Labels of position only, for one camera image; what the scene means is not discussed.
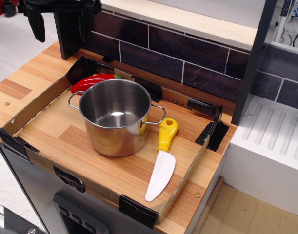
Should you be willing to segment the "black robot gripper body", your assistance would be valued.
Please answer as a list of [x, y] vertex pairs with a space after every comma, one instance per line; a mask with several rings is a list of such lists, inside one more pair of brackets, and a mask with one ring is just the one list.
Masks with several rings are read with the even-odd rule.
[[27, 15], [27, 10], [36, 10], [41, 13], [49, 12], [84, 12], [92, 11], [94, 14], [101, 11], [100, 0], [19, 0], [17, 9], [19, 13]]

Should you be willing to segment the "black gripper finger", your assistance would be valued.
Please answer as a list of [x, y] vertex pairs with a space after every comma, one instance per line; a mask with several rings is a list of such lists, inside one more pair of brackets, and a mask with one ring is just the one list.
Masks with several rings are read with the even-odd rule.
[[79, 31], [82, 41], [89, 39], [93, 24], [93, 5], [85, 4], [79, 11]]
[[41, 12], [37, 9], [27, 9], [27, 16], [36, 40], [45, 42], [45, 27]]

